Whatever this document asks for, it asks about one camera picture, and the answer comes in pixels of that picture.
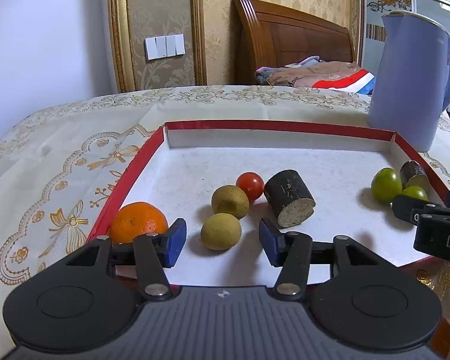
cylindrical wood piece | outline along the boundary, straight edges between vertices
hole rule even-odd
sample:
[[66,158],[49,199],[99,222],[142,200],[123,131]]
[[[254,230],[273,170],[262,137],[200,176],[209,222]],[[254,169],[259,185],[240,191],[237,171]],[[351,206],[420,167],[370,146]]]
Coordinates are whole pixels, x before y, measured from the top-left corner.
[[428,177],[417,161],[407,161],[400,169],[400,179],[402,180],[403,188],[409,187],[411,185],[416,185],[423,188],[425,191],[428,190]]
[[299,225],[313,214],[315,200],[296,170],[278,172],[263,193],[281,227]]

green tomato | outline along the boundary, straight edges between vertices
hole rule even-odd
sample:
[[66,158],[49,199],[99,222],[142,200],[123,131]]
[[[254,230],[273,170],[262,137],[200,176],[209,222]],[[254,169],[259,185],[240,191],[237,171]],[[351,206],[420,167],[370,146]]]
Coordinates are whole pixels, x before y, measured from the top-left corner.
[[383,168],[372,180],[372,195],[382,203],[390,203],[402,192],[402,181],[392,168]]
[[428,200],[427,193],[425,190],[417,185],[411,185],[405,188],[402,192],[402,195],[410,196],[411,198]]

lace tablecloth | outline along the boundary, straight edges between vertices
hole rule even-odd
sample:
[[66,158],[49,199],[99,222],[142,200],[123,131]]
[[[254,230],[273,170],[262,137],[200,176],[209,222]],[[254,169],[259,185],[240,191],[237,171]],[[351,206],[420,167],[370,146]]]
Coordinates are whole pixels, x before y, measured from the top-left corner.
[[[13,347],[1,317],[14,286],[80,247],[130,160],[166,121],[272,119],[366,126],[370,98],[334,90],[210,86],[138,91],[35,112],[0,139],[0,356]],[[450,120],[426,161],[450,186]],[[450,263],[416,275],[450,321]]]

white wall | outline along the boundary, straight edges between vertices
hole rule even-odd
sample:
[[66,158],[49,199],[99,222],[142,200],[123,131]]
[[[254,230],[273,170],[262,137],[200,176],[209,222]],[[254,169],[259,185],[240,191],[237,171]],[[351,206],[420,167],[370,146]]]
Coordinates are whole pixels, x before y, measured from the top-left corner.
[[0,138],[34,111],[114,90],[105,9],[103,0],[0,0]]

cut wood end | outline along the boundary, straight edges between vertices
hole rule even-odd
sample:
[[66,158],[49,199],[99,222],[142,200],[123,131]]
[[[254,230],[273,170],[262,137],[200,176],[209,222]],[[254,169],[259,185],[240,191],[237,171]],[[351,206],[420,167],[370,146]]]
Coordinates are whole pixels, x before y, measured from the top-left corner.
[[299,225],[313,214],[315,201],[313,199],[298,199],[284,207],[280,212],[277,222],[283,227]]
[[430,183],[429,183],[428,177],[426,175],[414,175],[413,177],[408,179],[408,182],[404,187],[406,188],[411,185],[416,185],[417,187],[421,187],[425,191],[428,191],[428,189],[430,188]]

